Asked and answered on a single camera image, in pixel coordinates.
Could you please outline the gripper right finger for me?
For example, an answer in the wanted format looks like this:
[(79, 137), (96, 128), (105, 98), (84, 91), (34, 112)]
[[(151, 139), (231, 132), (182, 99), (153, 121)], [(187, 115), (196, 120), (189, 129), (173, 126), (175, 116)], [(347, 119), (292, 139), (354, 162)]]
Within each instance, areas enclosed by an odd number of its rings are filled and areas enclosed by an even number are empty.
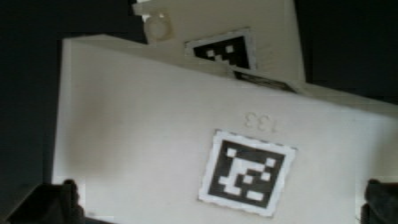
[(368, 181), (361, 224), (398, 224), (398, 183)]

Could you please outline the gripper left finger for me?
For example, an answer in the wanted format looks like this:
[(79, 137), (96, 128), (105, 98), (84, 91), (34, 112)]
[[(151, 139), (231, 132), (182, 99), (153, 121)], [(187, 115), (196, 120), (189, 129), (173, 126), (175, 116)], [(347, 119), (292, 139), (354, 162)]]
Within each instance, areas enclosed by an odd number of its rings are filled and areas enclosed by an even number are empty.
[(72, 179), (61, 184), (43, 183), (2, 224), (86, 224), (79, 199), (79, 186)]

